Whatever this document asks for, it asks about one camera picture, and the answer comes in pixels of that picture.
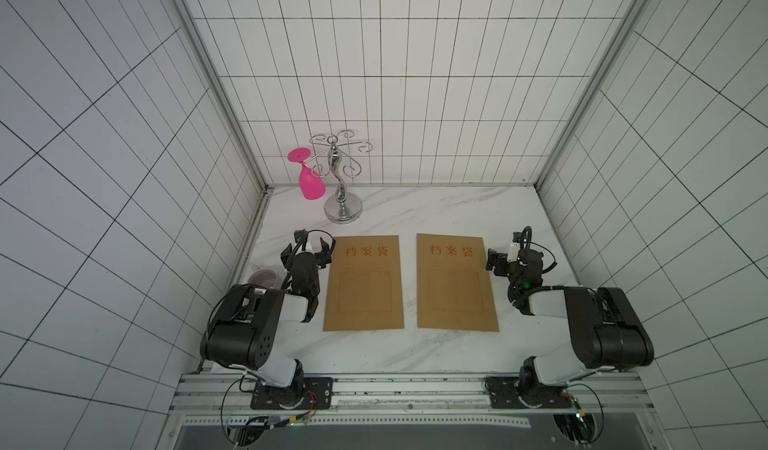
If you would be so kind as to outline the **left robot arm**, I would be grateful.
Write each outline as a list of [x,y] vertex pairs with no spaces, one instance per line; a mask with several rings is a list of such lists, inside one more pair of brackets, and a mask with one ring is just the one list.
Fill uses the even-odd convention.
[[276,349],[282,321],[308,323],[317,310],[321,291],[319,271],[332,262],[336,240],[320,230],[314,250],[311,230],[294,232],[294,242],[280,254],[283,276],[259,268],[245,282],[233,285],[209,317],[201,357],[225,369],[245,372],[254,388],[283,408],[301,404],[307,390],[301,362]]

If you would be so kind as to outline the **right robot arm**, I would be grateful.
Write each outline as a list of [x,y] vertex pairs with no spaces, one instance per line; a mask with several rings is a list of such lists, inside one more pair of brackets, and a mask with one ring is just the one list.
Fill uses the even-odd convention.
[[511,383],[485,380],[489,392],[526,408],[557,408],[572,382],[604,367],[627,371],[654,360],[648,333],[623,290],[545,286],[543,254],[520,247],[515,257],[490,250],[486,269],[509,281],[508,299],[523,315],[567,322],[569,337],[554,350],[524,360]]

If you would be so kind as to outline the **brown file bag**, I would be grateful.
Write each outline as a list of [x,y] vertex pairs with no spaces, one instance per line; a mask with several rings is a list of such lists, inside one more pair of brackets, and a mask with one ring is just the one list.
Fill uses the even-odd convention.
[[416,241],[417,326],[497,332],[483,239],[419,234]]
[[323,330],[404,327],[399,237],[338,237],[329,270]]

